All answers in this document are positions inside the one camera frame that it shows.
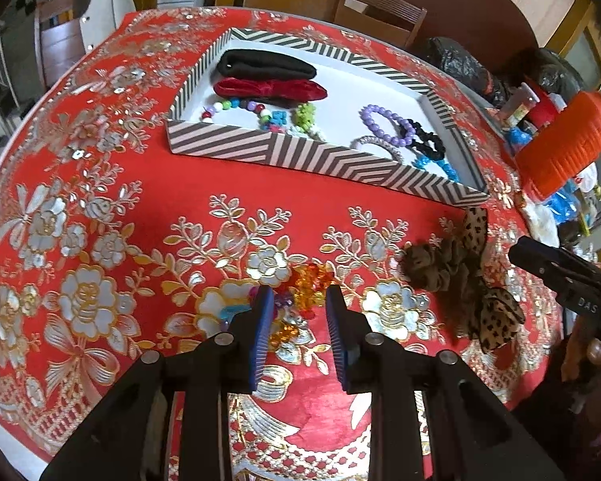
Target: striped box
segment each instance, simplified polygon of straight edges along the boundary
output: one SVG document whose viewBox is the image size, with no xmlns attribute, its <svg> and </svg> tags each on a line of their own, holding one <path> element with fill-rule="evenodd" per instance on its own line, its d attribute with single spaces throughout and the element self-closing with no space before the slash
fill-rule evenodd
<svg viewBox="0 0 601 481">
<path fill-rule="evenodd" d="M 263 130 L 182 121 L 183 111 L 191 99 L 202 74 L 209 69 L 210 64 L 232 38 L 277 44 L 291 49 L 301 49 L 321 56 L 332 57 L 344 63 L 351 63 L 357 67 L 370 70 L 423 94 L 429 99 L 443 126 L 460 147 L 475 181 L 481 183 L 480 189 L 476 190 L 465 184 L 454 183 L 447 178 L 430 174 L 418 168 L 401 165 L 396 161 L 367 154 L 366 152 L 359 152 L 348 147 L 334 146 L 304 137 L 294 137 Z M 312 172 L 359 183 L 383 186 L 391 190 L 460 207 L 477 206 L 484 203 L 489 197 L 481 172 L 447 105 L 428 85 L 424 85 L 420 81 L 382 63 L 351 53 L 345 49 L 339 49 L 313 40 L 296 38 L 287 34 L 246 28 L 232 28 L 223 33 L 202 54 L 178 92 L 170 108 L 168 136 L 171 151 L 175 154 L 213 157 Z"/>
</svg>

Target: leopard print scrunchie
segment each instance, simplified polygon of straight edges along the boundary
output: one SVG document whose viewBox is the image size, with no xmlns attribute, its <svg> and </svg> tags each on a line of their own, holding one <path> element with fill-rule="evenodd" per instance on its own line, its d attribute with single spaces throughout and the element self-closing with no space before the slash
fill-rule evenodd
<svg viewBox="0 0 601 481">
<path fill-rule="evenodd" d="M 526 321 L 510 292 L 502 287 L 488 287 L 481 275 L 487 234 L 487 211 L 469 208 L 459 235 L 443 239 L 439 246 L 409 246 L 401 260 L 401 270 L 415 288 L 454 292 L 463 310 L 468 336 L 481 342 L 483 352 L 510 342 Z"/>
</svg>

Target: red tablecloth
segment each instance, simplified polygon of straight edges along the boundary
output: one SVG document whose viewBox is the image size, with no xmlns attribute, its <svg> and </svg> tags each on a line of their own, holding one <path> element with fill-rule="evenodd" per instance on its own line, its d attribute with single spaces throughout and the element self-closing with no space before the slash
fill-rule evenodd
<svg viewBox="0 0 601 481">
<path fill-rule="evenodd" d="M 445 236 L 463 210 L 336 178 L 170 153 L 163 119 L 177 89 L 232 26 L 347 48 L 439 92 L 492 194 L 484 274 L 521 298 L 527 314 L 511 346 L 483 355 L 446 326 L 435 295 L 412 291 L 396 271 L 402 245 Z M 405 53 L 258 10 L 129 15 L 38 105 L 0 164 L 0 422 L 49 460 L 143 350 L 192 349 L 217 330 L 220 309 L 245 303 L 252 284 L 279 285 L 290 266 L 312 260 L 333 263 L 348 301 L 376 330 L 422 353 L 454 349 L 516 403 L 540 381 L 559 326 L 553 296 L 506 255 L 526 232 L 513 208 L 517 188 L 468 99 Z M 429 308 L 415 308 L 415 295 Z M 404 317 L 390 324 L 379 316 L 386 310 Z M 329 349 L 319 313 L 294 343 L 270 353 L 266 392 L 232 398 L 236 472 L 364 478 L 369 397 L 341 392 Z M 425 424 L 422 437 L 427 452 Z"/>
</svg>

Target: red velvet bow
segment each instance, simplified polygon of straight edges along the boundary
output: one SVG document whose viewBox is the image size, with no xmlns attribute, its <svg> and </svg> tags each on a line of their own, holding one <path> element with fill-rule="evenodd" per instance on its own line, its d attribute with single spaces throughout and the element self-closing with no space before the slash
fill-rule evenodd
<svg viewBox="0 0 601 481">
<path fill-rule="evenodd" d="M 308 79 L 253 81 L 226 77 L 214 85 L 214 92 L 221 97 L 282 97 L 300 103 L 327 97 L 327 90 Z"/>
</svg>

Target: blue bracelet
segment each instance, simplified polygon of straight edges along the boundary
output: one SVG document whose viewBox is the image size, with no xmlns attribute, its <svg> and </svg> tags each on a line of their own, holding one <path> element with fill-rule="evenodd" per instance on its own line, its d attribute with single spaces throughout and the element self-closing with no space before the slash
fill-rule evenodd
<svg viewBox="0 0 601 481">
<path fill-rule="evenodd" d="M 412 166 L 418 168 L 419 170 L 425 170 L 425 167 L 429 163 L 436 163 L 439 165 L 442 170 L 446 173 L 447 178 L 454 183 L 459 182 L 459 175 L 456 173 L 456 170 L 452 168 L 452 165 L 448 163 L 445 159 L 441 159 L 440 161 L 433 161 L 429 157 L 425 155 L 419 155 L 417 160 L 412 163 Z"/>
</svg>

